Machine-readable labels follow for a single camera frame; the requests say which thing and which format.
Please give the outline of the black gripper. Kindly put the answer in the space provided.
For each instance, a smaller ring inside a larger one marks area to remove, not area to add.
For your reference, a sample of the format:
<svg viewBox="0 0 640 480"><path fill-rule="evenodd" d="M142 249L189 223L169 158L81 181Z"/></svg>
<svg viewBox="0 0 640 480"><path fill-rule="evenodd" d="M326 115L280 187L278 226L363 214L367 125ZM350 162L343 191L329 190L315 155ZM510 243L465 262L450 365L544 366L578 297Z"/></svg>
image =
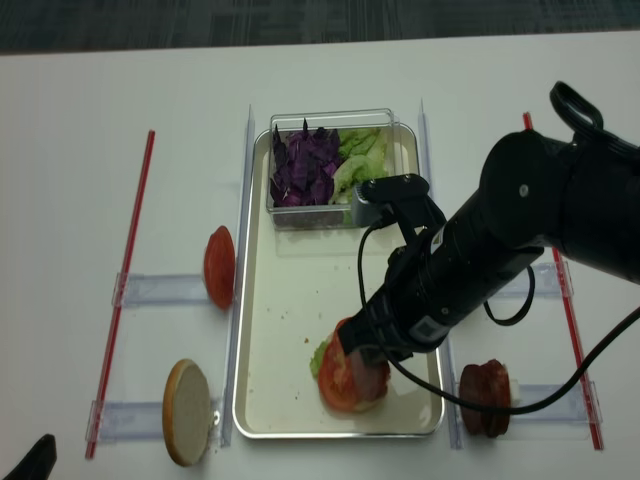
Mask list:
<svg viewBox="0 0 640 480"><path fill-rule="evenodd" d="M341 327L346 356L401 362L435 350L488 298L488 250L459 234L419 234L389 257L382 286Z"/></svg>

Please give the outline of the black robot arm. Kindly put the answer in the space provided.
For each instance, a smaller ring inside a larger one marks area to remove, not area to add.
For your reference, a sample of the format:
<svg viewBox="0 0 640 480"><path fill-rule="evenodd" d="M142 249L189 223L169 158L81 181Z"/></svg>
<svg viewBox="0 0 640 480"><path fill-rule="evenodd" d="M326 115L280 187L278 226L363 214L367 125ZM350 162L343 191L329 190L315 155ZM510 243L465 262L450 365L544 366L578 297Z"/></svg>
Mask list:
<svg viewBox="0 0 640 480"><path fill-rule="evenodd" d="M414 174L357 186L355 221L397 224L405 245L391 254L382 286L338 329L345 353L375 364L435 350L548 247L638 281L639 150L606 131L599 111L567 84L557 83L550 100L573 140L533 130L503 137L451 217Z"/></svg>

